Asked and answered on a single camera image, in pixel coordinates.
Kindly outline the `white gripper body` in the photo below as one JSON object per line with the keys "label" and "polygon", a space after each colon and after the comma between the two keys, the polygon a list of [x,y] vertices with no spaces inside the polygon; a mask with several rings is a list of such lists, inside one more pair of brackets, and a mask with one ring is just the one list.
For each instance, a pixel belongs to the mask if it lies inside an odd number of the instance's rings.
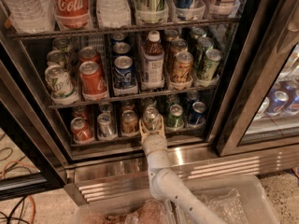
{"label": "white gripper body", "polygon": [[167,142],[166,139],[159,134],[150,134],[142,144],[143,151],[146,156],[155,152],[167,150]]}

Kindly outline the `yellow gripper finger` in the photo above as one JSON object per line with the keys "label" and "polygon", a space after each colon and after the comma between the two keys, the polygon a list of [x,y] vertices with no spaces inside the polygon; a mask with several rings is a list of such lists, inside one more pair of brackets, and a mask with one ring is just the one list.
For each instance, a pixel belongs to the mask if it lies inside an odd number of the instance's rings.
{"label": "yellow gripper finger", "polygon": [[164,128],[164,117],[160,115],[159,125],[158,125],[158,134],[160,136],[165,136],[165,128]]}
{"label": "yellow gripper finger", "polygon": [[139,131],[141,135],[141,142],[144,142],[149,133],[147,132],[142,119],[139,120]]}

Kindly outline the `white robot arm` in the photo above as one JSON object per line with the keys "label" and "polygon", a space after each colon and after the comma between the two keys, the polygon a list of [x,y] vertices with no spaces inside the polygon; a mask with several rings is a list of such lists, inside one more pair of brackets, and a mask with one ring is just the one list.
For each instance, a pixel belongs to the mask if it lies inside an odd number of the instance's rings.
{"label": "white robot arm", "polygon": [[164,135],[164,120],[156,131],[149,131],[143,120],[139,120],[141,146],[147,158],[149,190],[158,200],[169,200],[179,206],[195,224],[227,224],[215,212],[199,201],[171,169],[171,161]]}

